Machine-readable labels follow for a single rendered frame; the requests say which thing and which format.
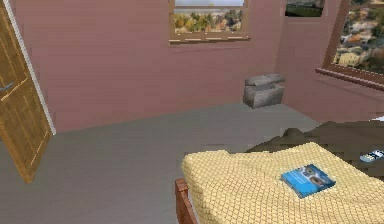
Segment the grey open box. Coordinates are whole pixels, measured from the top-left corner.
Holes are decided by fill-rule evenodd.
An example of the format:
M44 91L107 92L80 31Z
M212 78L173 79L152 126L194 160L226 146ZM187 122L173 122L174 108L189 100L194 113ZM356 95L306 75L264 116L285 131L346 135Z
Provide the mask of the grey open box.
M285 79L280 74L249 77L245 80L243 102L252 109L280 104Z

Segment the wooden bed with yellow blanket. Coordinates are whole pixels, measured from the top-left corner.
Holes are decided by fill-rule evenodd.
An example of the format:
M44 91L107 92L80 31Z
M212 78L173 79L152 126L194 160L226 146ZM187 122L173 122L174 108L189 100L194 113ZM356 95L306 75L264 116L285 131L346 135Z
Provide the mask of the wooden bed with yellow blanket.
M281 175L314 164L336 184L299 198ZM192 153L175 181L178 224L384 224L384 182L316 143Z

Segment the blue book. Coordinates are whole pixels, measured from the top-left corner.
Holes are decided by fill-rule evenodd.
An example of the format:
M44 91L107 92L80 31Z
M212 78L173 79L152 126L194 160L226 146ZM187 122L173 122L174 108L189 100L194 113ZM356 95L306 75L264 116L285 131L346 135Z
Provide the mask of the blue book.
M280 176L280 179L286 183L300 199L329 189L336 184L333 179L314 164L308 164L285 172Z

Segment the brown blanket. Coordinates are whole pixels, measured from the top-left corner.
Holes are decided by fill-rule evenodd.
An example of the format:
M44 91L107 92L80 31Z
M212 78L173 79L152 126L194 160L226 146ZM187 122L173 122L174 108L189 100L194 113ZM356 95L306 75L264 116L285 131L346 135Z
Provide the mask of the brown blanket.
M303 132L298 128L288 128L282 136L260 143L247 150L247 153L276 152L305 143L314 142L351 164L370 177L384 181L384 158L371 163L360 157L374 150L384 152L384 122L357 121L336 123L328 121Z

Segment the brown wooden room door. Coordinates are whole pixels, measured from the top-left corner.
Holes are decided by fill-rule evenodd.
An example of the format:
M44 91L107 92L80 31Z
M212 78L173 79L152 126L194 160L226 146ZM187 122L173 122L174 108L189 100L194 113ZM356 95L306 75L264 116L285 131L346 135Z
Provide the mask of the brown wooden room door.
M55 134L47 105L10 5L0 0L0 140L27 183Z

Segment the wide brown framed window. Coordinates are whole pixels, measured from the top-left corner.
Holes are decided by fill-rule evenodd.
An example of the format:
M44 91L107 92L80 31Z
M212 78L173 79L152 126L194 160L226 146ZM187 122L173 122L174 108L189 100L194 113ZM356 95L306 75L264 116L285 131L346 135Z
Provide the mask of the wide brown framed window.
M342 0L316 71L384 91L384 0Z

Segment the small blue and white object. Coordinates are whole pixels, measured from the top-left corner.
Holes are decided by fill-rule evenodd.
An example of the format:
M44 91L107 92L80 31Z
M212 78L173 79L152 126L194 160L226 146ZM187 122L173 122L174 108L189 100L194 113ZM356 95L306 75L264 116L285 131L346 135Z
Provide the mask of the small blue and white object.
M360 156L360 160L366 163L371 163L382 158L384 158L384 151L382 150L374 150Z

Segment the dark framed wall picture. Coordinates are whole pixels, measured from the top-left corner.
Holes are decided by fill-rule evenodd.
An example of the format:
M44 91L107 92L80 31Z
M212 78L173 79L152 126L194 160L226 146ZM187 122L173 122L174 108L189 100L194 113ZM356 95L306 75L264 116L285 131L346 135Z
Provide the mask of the dark framed wall picture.
M288 17L321 17L325 0L287 0Z

